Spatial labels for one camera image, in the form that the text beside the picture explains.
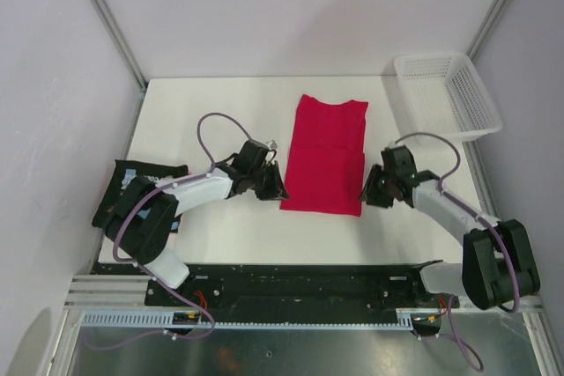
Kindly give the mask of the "red t-shirt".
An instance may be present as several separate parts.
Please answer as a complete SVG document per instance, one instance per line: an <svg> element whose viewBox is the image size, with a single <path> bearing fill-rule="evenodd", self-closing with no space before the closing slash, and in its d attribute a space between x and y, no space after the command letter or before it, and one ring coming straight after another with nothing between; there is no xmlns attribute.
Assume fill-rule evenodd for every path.
<svg viewBox="0 0 564 376"><path fill-rule="evenodd" d="M327 104L301 96L281 210L361 216L367 109L366 101Z"/></svg>

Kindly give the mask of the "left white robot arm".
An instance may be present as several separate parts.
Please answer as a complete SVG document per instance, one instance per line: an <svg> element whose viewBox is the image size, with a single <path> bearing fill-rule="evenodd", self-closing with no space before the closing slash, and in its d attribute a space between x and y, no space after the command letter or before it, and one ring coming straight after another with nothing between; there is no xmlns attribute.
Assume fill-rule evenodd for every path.
<svg viewBox="0 0 564 376"><path fill-rule="evenodd" d="M188 210L249 190L260 201L287 200L276 155L275 142L250 139L205 173L158 182L136 176L114 205L97 214L93 226L134 264L164 283L168 299L185 305L193 299L195 285L188 279L188 265L167 246L173 222Z"/></svg>

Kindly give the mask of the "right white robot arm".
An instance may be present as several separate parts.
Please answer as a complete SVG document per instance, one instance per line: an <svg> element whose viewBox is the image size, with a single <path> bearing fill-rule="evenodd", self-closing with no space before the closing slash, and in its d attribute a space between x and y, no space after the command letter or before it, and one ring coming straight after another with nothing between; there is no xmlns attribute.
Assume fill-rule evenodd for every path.
<svg viewBox="0 0 564 376"><path fill-rule="evenodd" d="M360 199L388 209L404 203L430 217L462 247L459 264L434 261L417 267L406 285L415 306L428 306L438 293L468 298L481 310L515 312L520 299L538 293L540 277L525 226L470 206L447 188L444 178L419 170L411 150L400 145L381 152L371 167Z"/></svg>

